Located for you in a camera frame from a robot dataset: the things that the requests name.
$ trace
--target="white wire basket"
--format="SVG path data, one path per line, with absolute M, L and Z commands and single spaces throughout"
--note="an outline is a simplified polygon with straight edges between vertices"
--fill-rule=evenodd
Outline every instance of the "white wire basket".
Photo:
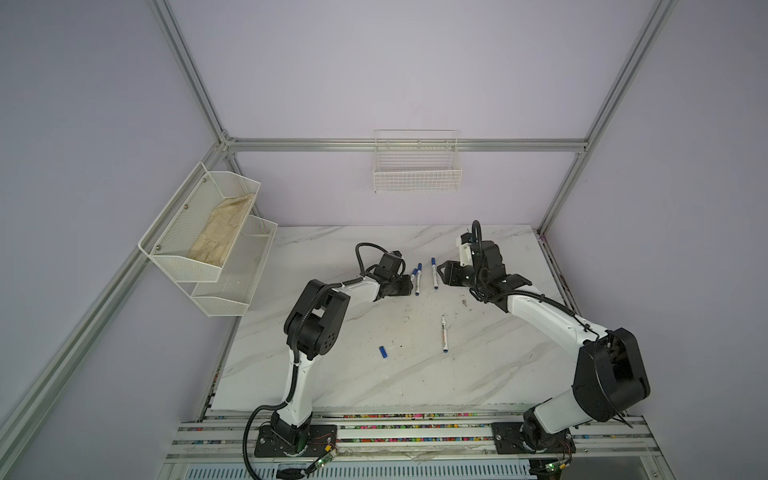
M 229 260 L 233 243 L 223 254 L 220 264 L 205 263 L 194 260 L 187 255 L 190 253 L 195 240 L 205 228 L 208 218 L 214 208 L 227 198 L 238 198 L 251 194 L 250 204 L 243 208 L 248 212 L 256 203 L 260 183 L 250 178 L 241 177 L 232 172 L 211 172 L 205 169 L 203 177 L 197 182 L 192 193 L 184 201 L 182 208 L 176 212 L 173 220 L 160 235 L 152 250 L 144 253 L 160 267 L 174 282 L 216 282 L 219 280 L 223 265 Z M 245 215 L 239 226 L 233 232 L 233 238 L 240 235 L 245 225 Z
M 139 241 L 139 249 L 206 315 L 241 316 L 253 300 L 277 223 L 250 214 L 259 182 L 232 172 L 208 171 L 203 164 L 192 174 L 198 169 L 203 175 L 173 220 L 154 243 L 149 229 Z M 215 261 L 190 258 L 211 213 L 227 199 L 240 199 L 240 203 L 226 224 L 214 229 L 224 232 Z
M 375 142 L 376 193 L 458 192 L 462 167 L 457 131 L 377 130 Z
M 208 316 L 248 311 L 266 265 L 277 223 L 249 215 L 216 283 L 198 283 L 190 297 Z

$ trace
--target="marker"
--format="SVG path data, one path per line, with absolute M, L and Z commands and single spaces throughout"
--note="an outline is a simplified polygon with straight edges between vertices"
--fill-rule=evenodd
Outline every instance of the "marker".
M 435 290 L 437 290 L 437 265 L 435 265 L 434 257 L 432 257 L 432 283 L 435 284 Z
M 445 326 L 445 315 L 442 316 L 442 351 L 448 353 L 448 327 Z
M 422 286 L 422 264 L 419 264 L 419 269 L 416 271 L 416 295 L 419 295 L 419 291 Z

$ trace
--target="cloth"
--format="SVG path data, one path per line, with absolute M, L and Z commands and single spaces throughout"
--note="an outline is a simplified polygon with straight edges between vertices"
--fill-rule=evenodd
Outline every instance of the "cloth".
M 253 196 L 254 194 L 248 194 L 238 198 L 227 198 L 214 208 L 210 212 L 205 228 L 192 243 L 187 258 L 223 266 L 227 254 L 235 243 L 240 224 L 245 221 Z

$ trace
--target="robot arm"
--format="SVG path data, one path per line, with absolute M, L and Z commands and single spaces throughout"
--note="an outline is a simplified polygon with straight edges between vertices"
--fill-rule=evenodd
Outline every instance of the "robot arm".
M 508 275 L 498 246 L 482 239 L 479 222 L 456 244 L 459 261 L 438 267 L 443 283 L 466 286 L 478 301 L 494 303 L 505 312 L 511 308 L 576 362 L 571 388 L 523 415 L 521 447 L 542 452 L 554 446 L 554 434 L 591 420 L 606 422 L 648 397 L 650 386 L 634 335 L 590 324 L 524 277 Z
M 508 275 L 498 246 L 482 240 L 478 222 L 473 223 L 472 233 L 457 239 L 457 246 L 460 261 L 438 267 L 445 285 L 468 287 L 478 301 L 493 303 L 505 312 L 511 308 L 514 315 L 554 340 L 576 362 L 571 388 L 523 415 L 522 447 L 543 452 L 555 445 L 558 432 L 590 420 L 605 422 L 648 397 L 650 387 L 631 333 L 590 324 L 541 294 L 523 276 Z M 310 281 L 286 320 L 284 332 L 293 373 L 286 384 L 282 408 L 273 413 L 270 426 L 287 455 L 299 454 L 306 446 L 312 418 L 306 382 L 319 358 L 335 344 L 347 308 L 411 293 L 412 284 L 404 275 L 405 263 L 399 252 L 385 252 L 379 264 L 367 270 L 359 255 L 358 260 L 361 275 L 349 282 L 326 285 Z
M 358 259 L 361 245 L 364 243 L 356 248 Z M 411 293 L 412 283 L 409 276 L 403 275 L 405 262 L 400 252 L 385 252 L 379 263 L 368 270 L 360 263 L 360 276 L 348 282 L 327 285 L 310 281 L 283 327 L 294 373 L 286 383 L 285 406 L 272 414 L 270 427 L 287 455 L 298 455 L 306 447 L 312 419 L 312 394 L 307 382 L 312 368 L 336 343 L 347 309 L 385 296 Z

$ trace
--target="black mounting plate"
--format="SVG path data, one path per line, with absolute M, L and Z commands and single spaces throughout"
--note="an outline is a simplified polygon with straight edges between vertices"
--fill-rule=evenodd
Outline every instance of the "black mounting plate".
M 493 442 L 496 444 L 496 453 L 499 455 L 531 453 L 530 450 L 523 446 L 523 436 L 520 432 L 522 425 L 522 422 L 497 422 L 491 424 Z M 573 438 L 568 429 L 556 433 L 554 437 L 571 447 L 571 452 L 576 451 L 576 445 L 574 445 Z M 544 449 L 541 453 L 556 453 L 560 455 L 563 453 L 563 445 L 560 442 L 556 442 L 554 446 Z
M 310 439 L 306 444 L 306 448 L 295 458 L 317 458 L 326 452 L 326 445 L 335 444 L 335 425 L 310 425 Z M 256 448 L 253 450 L 253 455 L 256 458 L 287 457 L 283 451 L 283 444 L 274 437 L 269 423 L 259 428 L 259 438 L 256 440 Z

